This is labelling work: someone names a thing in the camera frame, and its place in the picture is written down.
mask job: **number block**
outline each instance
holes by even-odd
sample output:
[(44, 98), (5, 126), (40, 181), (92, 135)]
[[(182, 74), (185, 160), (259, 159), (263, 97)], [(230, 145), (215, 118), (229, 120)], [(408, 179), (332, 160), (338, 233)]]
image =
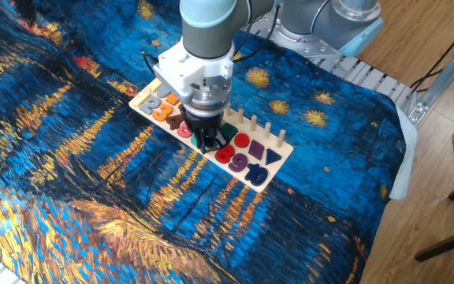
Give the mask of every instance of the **number block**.
[(129, 106), (138, 114), (154, 122), (178, 140), (207, 157), (218, 167), (248, 185), (256, 192), (263, 191), (293, 151), (292, 145), (278, 143), (278, 137), (266, 131), (256, 121), (243, 118), (241, 113), (229, 110), (224, 114), (222, 136), (229, 145), (220, 151), (206, 154), (197, 149), (195, 137), (188, 131), (180, 114), (181, 103), (158, 79), (143, 89)]

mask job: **wooden peg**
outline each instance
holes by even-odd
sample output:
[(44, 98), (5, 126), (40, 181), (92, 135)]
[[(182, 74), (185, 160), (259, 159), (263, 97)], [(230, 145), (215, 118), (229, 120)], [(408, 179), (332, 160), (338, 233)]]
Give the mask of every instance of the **wooden peg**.
[(264, 139), (269, 138), (269, 134), (271, 133), (271, 123), (267, 122), (266, 127), (264, 129)]
[(243, 124), (243, 109), (237, 111), (237, 123)]
[(257, 128), (257, 116), (253, 115), (253, 116), (251, 116), (250, 131), (255, 131), (256, 128)]
[(284, 129), (282, 129), (280, 131), (280, 136), (277, 137), (276, 148), (281, 148), (281, 145), (283, 145), (283, 139), (285, 138), (285, 133), (286, 133), (286, 131)]

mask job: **wooden shape sorting board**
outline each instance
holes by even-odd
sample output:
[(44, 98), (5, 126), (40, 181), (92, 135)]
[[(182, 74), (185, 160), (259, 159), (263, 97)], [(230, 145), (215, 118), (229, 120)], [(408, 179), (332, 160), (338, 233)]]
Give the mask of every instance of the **wooden shape sorting board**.
[[(168, 115), (169, 117), (179, 115), (180, 114), (179, 106), (181, 105), (181, 103), (177, 103), (175, 106), (173, 106), (166, 102), (166, 97), (159, 98), (157, 96), (157, 90), (161, 87), (162, 84), (158, 82), (158, 79), (153, 80), (148, 86), (145, 87), (145, 89), (143, 89), (137, 96), (134, 97), (134, 99), (132, 99), (129, 102), (129, 106), (138, 114), (143, 115), (145, 118), (154, 122), (160, 128), (164, 129), (171, 135), (175, 136), (178, 140), (187, 144), (190, 148), (196, 150), (199, 154), (204, 155), (211, 162), (215, 163), (217, 166), (221, 167), (227, 173), (231, 174), (233, 177), (242, 181), (245, 185), (248, 185), (256, 192), (262, 192), (267, 187), (269, 182), (274, 178), (274, 175), (276, 175), (276, 173), (280, 170), (281, 166), (283, 166), (283, 163), (286, 161), (286, 159), (290, 156), (290, 154), (293, 151), (293, 146), (286, 143), (285, 141), (283, 141), (281, 143), (281, 146), (278, 147), (277, 136), (273, 135), (272, 133), (269, 133), (267, 138), (265, 138), (267, 134), (266, 129), (264, 129), (260, 125), (256, 125), (255, 127), (251, 126), (252, 121), (248, 118), (243, 117), (242, 111), (237, 113), (236, 111), (231, 110), (229, 108), (225, 110), (223, 122), (227, 122), (230, 125), (236, 127), (238, 129), (237, 135), (240, 134), (247, 135), (250, 139), (250, 144), (247, 147), (239, 148), (235, 144), (235, 139), (231, 139), (230, 145), (234, 148), (235, 153), (233, 153), (233, 155), (230, 156), (229, 163), (221, 163), (220, 161), (218, 161), (217, 158), (215, 158), (217, 151), (211, 151), (206, 154), (203, 154), (192, 143), (193, 137), (190, 136), (187, 138), (183, 138), (182, 136), (178, 135), (179, 131), (181, 131), (182, 133), (184, 131), (183, 130), (184, 122), (182, 122), (181, 129), (178, 128), (171, 130), (171, 125), (168, 122), (166, 122), (165, 119), (162, 119), (162, 115)], [(166, 111), (164, 114), (162, 113), (162, 110), (164, 109), (168, 110), (169, 108), (172, 110), (170, 113), (169, 111)], [(261, 144), (264, 147), (261, 159), (258, 159), (253, 155), (249, 154), (251, 143), (254, 140), (256, 141), (255, 142), (256, 144), (257, 143)], [(267, 149), (270, 149), (271, 151), (280, 155), (281, 159), (272, 162), (269, 165), (266, 165)], [(240, 157), (240, 155), (236, 156), (237, 154), (244, 155), (247, 158), (247, 164), (244, 158), (242, 157), (241, 157), (242, 159), (236, 161), (237, 163), (233, 161), (233, 159), (238, 159)]]

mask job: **blue patterned fabric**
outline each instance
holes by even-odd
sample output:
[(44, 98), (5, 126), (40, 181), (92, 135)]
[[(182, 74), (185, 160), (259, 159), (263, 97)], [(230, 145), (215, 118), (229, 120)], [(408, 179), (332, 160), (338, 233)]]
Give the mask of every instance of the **blue patterned fabric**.
[(295, 148), (256, 194), (128, 107), (180, 24), (177, 0), (0, 0), (0, 260), (36, 283), (358, 282), (404, 157), (393, 102), (275, 45), (235, 64), (233, 108)]

